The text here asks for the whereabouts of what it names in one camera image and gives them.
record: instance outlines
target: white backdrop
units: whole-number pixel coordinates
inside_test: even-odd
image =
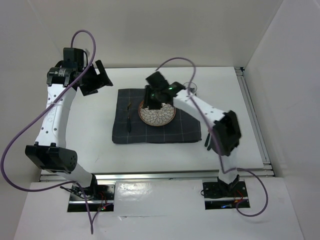
[[[244,67],[282,0],[28,2],[60,53],[75,31],[90,30],[105,67],[154,67],[175,56]],[[79,37],[76,46],[90,50],[91,40]]]
[[[320,239],[320,1],[284,0],[245,76],[306,240]]]

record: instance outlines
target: floral pattern plate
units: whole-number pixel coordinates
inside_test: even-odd
[[[176,108],[170,104],[162,103],[162,108],[159,110],[149,110],[149,108],[142,108],[142,101],[139,105],[139,116],[146,124],[159,127],[166,125],[174,119],[176,115]]]

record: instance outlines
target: checkered napkin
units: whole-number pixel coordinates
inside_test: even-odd
[[[136,143],[195,143],[201,140],[200,122],[177,109],[174,119],[164,126],[150,126],[139,117],[138,108],[145,96],[142,88],[119,89],[116,102],[112,141],[115,144]],[[128,132],[128,104],[131,132]]]

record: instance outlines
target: dark gray cloth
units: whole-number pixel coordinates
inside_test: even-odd
[[[176,109],[174,119],[164,126],[150,126],[139,117],[138,108],[145,90],[119,89],[116,102],[112,141],[115,144],[135,143],[195,143],[201,140],[200,122],[186,112]],[[128,132],[128,104],[130,106],[131,132]]]

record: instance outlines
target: white wall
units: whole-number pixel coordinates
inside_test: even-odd
[[[88,29],[106,67],[154,67],[176,56],[245,66],[281,1],[29,0],[60,52],[75,31]],[[89,37],[76,43],[91,49]]]
[[[284,0],[245,77],[305,238],[320,239],[320,1]]]
[[[45,107],[46,75],[60,59],[46,32],[26,1],[0,3],[0,152],[12,137]],[[39,171],[25,156],[39,124],[17,140],[9,152],[5,170],[19,186],[30,187]],[[0,177],[0,239],[14,238],[27,194],[9,186]]]

